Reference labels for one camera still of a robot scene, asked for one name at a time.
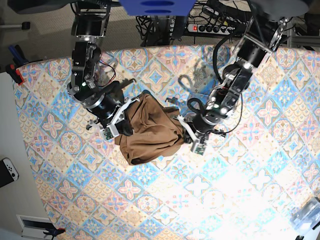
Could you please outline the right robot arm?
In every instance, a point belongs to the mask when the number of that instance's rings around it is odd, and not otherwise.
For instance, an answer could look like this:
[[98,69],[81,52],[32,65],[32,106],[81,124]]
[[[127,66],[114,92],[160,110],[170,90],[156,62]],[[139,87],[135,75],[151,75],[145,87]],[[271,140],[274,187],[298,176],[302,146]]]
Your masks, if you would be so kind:
[[72,51],[72,76],[67,92],[96,117],[88,121],[86,129],[97,128],[105,140],[133,135],[127,109],[138,101],[137,97],[125,98],[123,95],[123,89],[135,79],[117,81],[112,76],[102,83],[97,74],[99,66],[107,66],[101,60],[102,51],[97,41],[106,34],[111,8],[119,5],[119,2],[106,0],[70,4],[75,15],[71,34],[77,40]]

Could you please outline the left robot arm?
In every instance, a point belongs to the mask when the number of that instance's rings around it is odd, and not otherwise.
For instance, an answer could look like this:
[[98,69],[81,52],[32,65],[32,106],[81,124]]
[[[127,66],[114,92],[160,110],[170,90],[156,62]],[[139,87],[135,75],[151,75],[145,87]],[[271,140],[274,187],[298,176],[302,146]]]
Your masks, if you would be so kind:
[[[235,110],[238,101],[243,101],[242,93],[250,85],[254,71],[266,55],[271,55],[281,45],[283,32],[289,22],[288,17],[275,21],[264,16],[253,16],[248,24],[239,24],[216,45],[212,63],[219,84],[213,87],[206,103],[196,97],[187,101],[187,107],[194,113],[190,120],[177,116],[184,128],[184,141],[191,144],[191,152],[203,155],[210,134],[222,137],[227,135],[227,132],[215,129],[215,126]],[[238,42],[236,61],[227,65],[222,74],[219,74],[218,50],[237,34],[241,34],[241,39]]]

